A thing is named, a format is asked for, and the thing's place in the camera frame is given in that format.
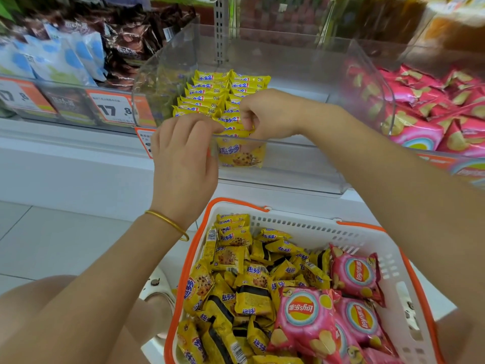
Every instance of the shopping basket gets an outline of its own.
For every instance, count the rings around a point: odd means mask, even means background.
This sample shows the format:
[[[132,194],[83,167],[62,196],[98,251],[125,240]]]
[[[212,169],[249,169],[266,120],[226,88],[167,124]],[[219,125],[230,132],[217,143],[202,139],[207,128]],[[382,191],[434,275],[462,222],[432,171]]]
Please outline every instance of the shopping basket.
[[[387,235],[383,228],[368,224],[345,222],[338,219],[312,217],[258,207],[235,199],[216,198],[206,208],[202,224],[195,234],[185,259],[179,287],[185,287],[192,266],[199,260],[208,228],[218,214],[250,214],[253,234],[263,227],[288,232],[292,242],[305,248],[321,248],[333,243],[347,253],[368,255],[377,252],[386,308],[378,307],[384,330],[394,343],[401,359],[406,363],[443,364],[433,316],[409,260]],[[405,284],[416,312],[422,339],[411,337],[397,284]],[[182,364],[186,360],[177,347],[177,326],[186,318],[182,309],[184,288],[179,288],[172,324],[165,343],[164,358],[168,364]]]

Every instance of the barcode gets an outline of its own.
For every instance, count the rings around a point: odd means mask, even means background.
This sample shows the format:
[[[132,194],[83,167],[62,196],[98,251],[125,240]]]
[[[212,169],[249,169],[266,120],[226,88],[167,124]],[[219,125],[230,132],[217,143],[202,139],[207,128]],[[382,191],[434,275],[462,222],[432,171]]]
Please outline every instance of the barcode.
[[[239,345],[238,342],[235,342],[231,345],[231,351],[236,358],[236,362],[238,364],[245,364],[247,363],[246,355],[243,353],[243,349],[241,349],[241,346]]]
[[[165,34],[165,39],[167,40],[167,42],[170,41],[175,35],[174,27],[163,28],[163,34]]]
[[[215,229],[209,230],[206,241],[217,241],[217,231]]]

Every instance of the hand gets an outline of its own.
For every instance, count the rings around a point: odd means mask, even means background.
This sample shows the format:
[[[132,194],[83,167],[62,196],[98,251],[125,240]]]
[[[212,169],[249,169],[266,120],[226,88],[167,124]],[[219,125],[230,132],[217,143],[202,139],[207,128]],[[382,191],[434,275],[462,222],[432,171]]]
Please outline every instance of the hand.
[[[210,156],[209,144],[212,134],[223,130],[199,113],[161,124],[151,137],[155,163],[151,210],[184,230],[197,220],[217,187],[217,159]]]
[[[321,105],[316,101],[265,89],[246,96],[240,103],[241,122],[246,130],[255,127],[252,139],[281,139],[303,134],[308,111]]]

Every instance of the gold bangle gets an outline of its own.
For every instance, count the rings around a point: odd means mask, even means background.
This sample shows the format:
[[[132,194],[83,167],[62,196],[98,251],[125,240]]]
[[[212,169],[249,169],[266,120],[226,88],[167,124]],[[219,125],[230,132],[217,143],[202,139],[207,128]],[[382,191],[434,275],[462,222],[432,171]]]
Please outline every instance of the gold bangle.
[[[190,240],[189,235],[187,235],[187,233],[179,225],[177,225],[174,221],[172,221],[168,217],[165,217],[163,214],[160,214],[158,212],[151,211],[151,210],[145,211],[145,213],[153,214],[154,216],[156,216],[158,218],[161,218],[166,223],[172,225],[178,232],[181,232],[183,234],[183,236],[185,236],[185,239],[186,240],[184,240],[182,238],[180,238],[179,240],[182,240],[182,241],[189,241]]]

